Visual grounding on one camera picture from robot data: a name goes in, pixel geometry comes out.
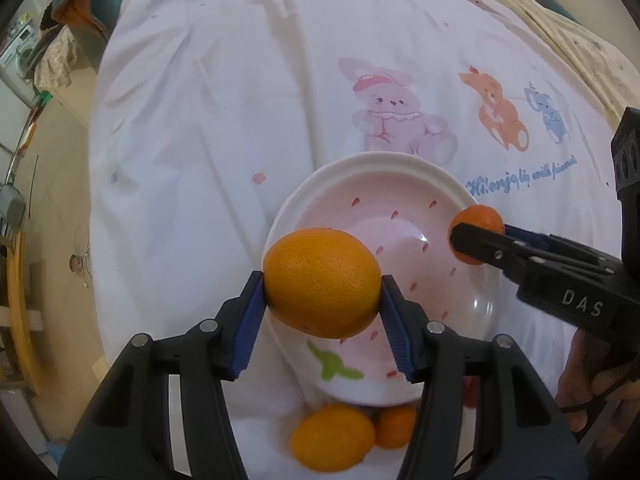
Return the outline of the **person right hand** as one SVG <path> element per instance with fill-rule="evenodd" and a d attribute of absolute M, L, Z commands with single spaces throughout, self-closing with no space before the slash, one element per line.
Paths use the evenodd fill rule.
<path fill-rule="evenodd" d="M 612 370 L 601 370 L 590 378 L 585 370 L 587 348 L 586 334 L 578 330 L 573 337 L 570 353 L 558 382 L 555 400 L 560 408 L 584 404 L 594 396 L 604 393 L 628 368 L 628 365 L 625 365 Z M 618 405 L 608 426 L 596 440 L 596 448 L 603 458 L 613 453 L 639 414 L 639 382 L 625 382 L 608 398 Z"/>

